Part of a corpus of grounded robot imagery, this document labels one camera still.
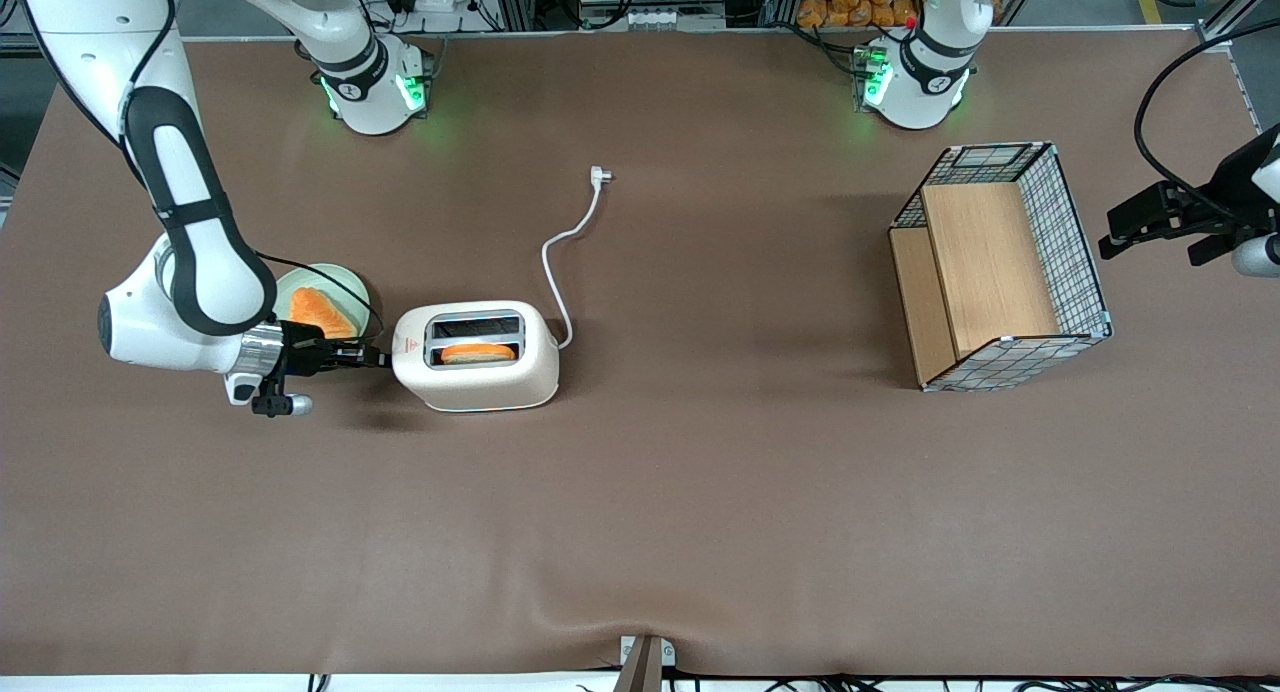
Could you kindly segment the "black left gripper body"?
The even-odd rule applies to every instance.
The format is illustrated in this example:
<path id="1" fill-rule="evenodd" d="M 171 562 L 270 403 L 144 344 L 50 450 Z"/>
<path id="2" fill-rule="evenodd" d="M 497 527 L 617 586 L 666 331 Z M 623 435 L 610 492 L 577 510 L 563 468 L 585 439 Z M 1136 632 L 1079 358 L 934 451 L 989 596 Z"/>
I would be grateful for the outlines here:
<path id="1" fill-rule="evenodd" d="M 1268 128 L 1222 159 L 1204 197 L 1190 208 L 1203 238 L 1190 246 L 1190 263 L 1229 255 L 1234 265 L 1276 263 L 1276 130 Z"/>

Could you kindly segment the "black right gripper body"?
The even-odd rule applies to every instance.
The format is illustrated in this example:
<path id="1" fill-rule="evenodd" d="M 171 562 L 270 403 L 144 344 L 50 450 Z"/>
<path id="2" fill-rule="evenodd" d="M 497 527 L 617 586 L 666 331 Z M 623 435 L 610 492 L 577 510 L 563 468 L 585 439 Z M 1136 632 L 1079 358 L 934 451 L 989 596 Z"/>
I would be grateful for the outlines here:
<path id="1" fill-rule="evenodd" d="M 268 322 L 264 324 L 264 329 L 271 338 L 280 338 L 273 368 L 264 379 L 311 377 L 325 370 L 338 368 L 334 347 L 323 327 L 311 324 Z"/>

